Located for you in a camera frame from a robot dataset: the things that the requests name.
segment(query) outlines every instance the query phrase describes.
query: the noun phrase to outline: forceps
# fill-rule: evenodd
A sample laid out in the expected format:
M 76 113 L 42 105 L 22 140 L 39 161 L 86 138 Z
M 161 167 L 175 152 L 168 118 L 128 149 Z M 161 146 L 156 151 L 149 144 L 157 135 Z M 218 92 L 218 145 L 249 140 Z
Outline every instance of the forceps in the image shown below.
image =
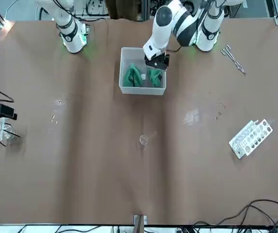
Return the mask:
M 244 71 L 244 69 L 242 68 L 242 66 L 236 61 L 236 59 L 234 58 L 234 56 L 231 54 L 231 47 L 229 45 L 226 45 L 224 49 L 221 49 L 221 53 L 226 56 L 228 55 L 231 60 L 235 63 L 235 65 L 237 66 L 237 69 L 240 70 L 244 75 L 246 75 L 246 72 Z

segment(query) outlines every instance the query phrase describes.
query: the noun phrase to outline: white plastic bin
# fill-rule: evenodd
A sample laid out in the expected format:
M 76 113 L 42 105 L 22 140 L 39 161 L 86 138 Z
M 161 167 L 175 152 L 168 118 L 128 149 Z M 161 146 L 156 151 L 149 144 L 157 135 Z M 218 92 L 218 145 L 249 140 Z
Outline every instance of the white plastic bin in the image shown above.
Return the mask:
M 121 49 L 121 55 L 120 55 L 120 69 L 119 69 L 119 87 L 121 89 L 121 92 L 123 94 L 135 94 L 135 95 L 158 95 L 161 96 L 164 94 L 164 91 L 166 89 L 166 72 L 162 71 L 162 81 L 161 85 L 159 87 L 155 87 L 147 74 L 147 70 L 151 67 L 148 67 L 145 65 L 144 60 L 144 51 L 143 48 L 127 48 L 123 47 Z M 143 81 L 143 84 L 141 87 L 135 87 L 135 86 L 123 86 L 124 84 L 124 75 L 130 66 L 131 63 L 134 63 L 134 65 L 139 69 L 139 71 L 142 74 L 146 75 L 146 79 Z

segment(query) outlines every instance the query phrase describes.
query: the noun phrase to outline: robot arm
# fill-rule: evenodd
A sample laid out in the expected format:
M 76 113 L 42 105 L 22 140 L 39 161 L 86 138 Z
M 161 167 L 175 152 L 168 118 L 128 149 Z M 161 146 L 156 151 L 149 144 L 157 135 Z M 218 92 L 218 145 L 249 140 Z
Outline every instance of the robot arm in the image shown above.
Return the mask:
M 72 15 L 59 7 L 65 9 L 73 5 L 74 0 L 35 0 L 54 18 L 60 29 L 61 36 L 67 50 L 71 53 L 79 52 L 86 45 L 86 25 L 74 19 Z
M 194 44 L 210 51 L 216 43 L 224 19 L 224 5 L 237 5 L 243 0 L 202 0 L 192 16 L 180 0 L 172 0 L 156 12 L 151 38 L 143 46 L 148 66 L 167 69 L 169 55 L 165 54 L 171 33 L 182 47 Z

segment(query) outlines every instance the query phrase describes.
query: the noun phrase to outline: green cloth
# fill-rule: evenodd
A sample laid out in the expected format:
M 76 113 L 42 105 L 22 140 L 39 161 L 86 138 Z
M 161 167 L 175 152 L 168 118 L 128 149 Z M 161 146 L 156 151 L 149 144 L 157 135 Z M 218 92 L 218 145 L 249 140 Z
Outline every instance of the green cloth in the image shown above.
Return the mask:
M 161 69 L 148 69 L 148 76 L 154 86 L 160 86 L 162 83 L 162 70 Z
M 140 71 L 131 63 L 124 75 L 124 86 L 141 86 L 142 82 Z

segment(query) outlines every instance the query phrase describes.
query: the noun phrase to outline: brown table surface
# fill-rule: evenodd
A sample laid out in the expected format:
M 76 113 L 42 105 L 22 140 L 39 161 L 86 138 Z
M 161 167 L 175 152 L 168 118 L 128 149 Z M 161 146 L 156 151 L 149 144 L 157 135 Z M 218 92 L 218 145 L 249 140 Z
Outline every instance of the brown table surface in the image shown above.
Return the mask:
M 0 223 L 131 224 L 133 214 L 145 214 L 149 224 L 213 224 L 254 199 L 278 201 L 272 19 L 224 20 L 213 51 L 172 54 L 163 96 L 123 95 L 118 86 L 121 48 L 142 47 L 152 21 L 91 25 L 78 54 L 67 52 L 54 22 L 2 31 L 0 90 L 15 99 L 12 123 L 24 143 L 0 146 Z M 246 77 L 221 54 L 226 44 Z M 178 48 L 174 37 L 168 48 Z M 264 118 L 273 133 L 237 159 L 228 142 Z M 257 206 L 278 218 L 277 205 Z M 268 222 L 250 210 L 245 224 Z

